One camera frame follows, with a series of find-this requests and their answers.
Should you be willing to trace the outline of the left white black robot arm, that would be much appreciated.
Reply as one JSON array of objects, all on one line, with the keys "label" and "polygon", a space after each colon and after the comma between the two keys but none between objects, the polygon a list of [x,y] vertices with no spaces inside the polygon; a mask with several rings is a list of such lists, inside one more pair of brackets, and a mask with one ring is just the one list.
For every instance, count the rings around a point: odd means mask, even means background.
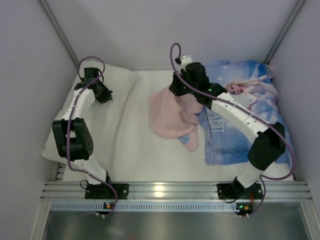
[{"label": "left white black robot arm", "polygon": [[86,192],[101,193],[111,186],[111,179],[93,156],[94,141],[85,122],[94,102],[112,100],[112,91],[104,84],[103,72],[96,67],[84,68],[84,77],[74,88],[74,96],[66,113],[52,123],[56,148],[67,160],[70,170],[87,176]]}]

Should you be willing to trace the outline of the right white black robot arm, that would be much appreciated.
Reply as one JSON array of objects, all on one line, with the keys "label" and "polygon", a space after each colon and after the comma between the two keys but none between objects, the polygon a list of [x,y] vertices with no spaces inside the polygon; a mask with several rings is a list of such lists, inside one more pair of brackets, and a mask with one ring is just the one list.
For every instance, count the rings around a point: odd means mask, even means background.
[{"label": "right white black robot arm", "polygon": [[230,185],[234,198],[248,196],[264,171],[285,153],[284,126],[280,122],[270,124],[245,110],[223,86],[209,81],[201,63],[175,59],[172,67],[174,74],[169,89],[175,96],[194,96],[199,104],[235,125],[251,143],[248,163]]}]

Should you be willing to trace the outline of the pink pillowcase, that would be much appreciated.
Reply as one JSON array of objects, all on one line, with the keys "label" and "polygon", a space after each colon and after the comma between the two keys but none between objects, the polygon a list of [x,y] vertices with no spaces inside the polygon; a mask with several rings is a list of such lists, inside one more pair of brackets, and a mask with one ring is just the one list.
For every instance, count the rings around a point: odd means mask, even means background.
[{"label": "pink pillowcase", "polygon": [[149,125],[165,139],[178,139],[188,152],[198,147],[199,114],[204,106],[187,93],[175,96],[165,87],[148,100]]}]

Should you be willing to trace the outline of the white pillow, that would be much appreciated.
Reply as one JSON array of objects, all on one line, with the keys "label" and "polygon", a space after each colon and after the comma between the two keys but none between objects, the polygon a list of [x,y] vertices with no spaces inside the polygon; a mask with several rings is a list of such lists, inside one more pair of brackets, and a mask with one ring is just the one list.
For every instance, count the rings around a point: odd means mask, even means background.
[{"label": "white pillow", "polygon": [[[80,68],[80,75],[82,77],[84,76],[84,68],[87,67],[103,69],[100,62],[95,60],[85,61],[81,64]],[[111,173],[111,156],[115,146],[115,136],[120,126],[119,121],[122,119],[125,106],[133,88],[139,80],[139,76],[136,72],[108,64],[105,65],[103,76],[103,84],[112,91],[112,100],[103,104],[95,101],[84,119],[93,138],[93,156],[101,167]],[[79,82],[80,78],[77,74],[65,103],[55,118],[56,120],[64,115],[72,103],[74,88]],[[47,160],[63,164],[67,163],[67,160],[61,158],[58,154],[52,130],[50,130],[41,154]]]}]

